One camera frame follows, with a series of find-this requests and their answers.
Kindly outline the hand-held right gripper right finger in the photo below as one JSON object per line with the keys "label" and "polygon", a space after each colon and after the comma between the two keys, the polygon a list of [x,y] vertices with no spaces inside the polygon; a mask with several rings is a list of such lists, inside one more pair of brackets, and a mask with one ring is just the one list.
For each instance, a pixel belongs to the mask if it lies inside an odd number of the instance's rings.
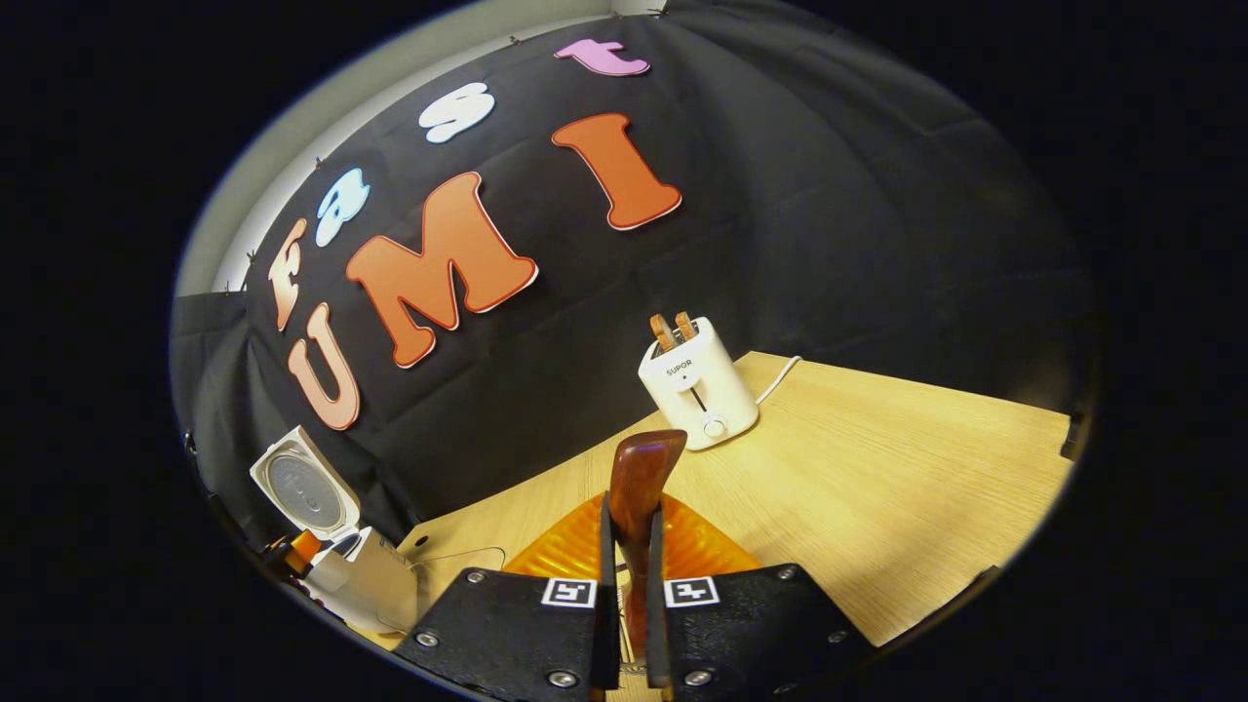
{"label": "hand-held right gripper right finger", "polygon": [[690,516],[669,497],[651,515],[643,661],[661,700],[807,701],[874,657],[802,565],[678,573],[703,551],[670,525]]}

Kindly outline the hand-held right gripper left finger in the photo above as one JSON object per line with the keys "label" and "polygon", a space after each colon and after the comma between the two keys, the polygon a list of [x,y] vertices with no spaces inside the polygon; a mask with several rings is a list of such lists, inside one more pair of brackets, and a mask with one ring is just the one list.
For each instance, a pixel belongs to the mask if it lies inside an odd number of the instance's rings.
{"label": "hand-held right gripper left finger", "polygon": [[461,570],[394,650],[495,701],[605,701],[620,683],[609,497],[597,493],[500,570]]}

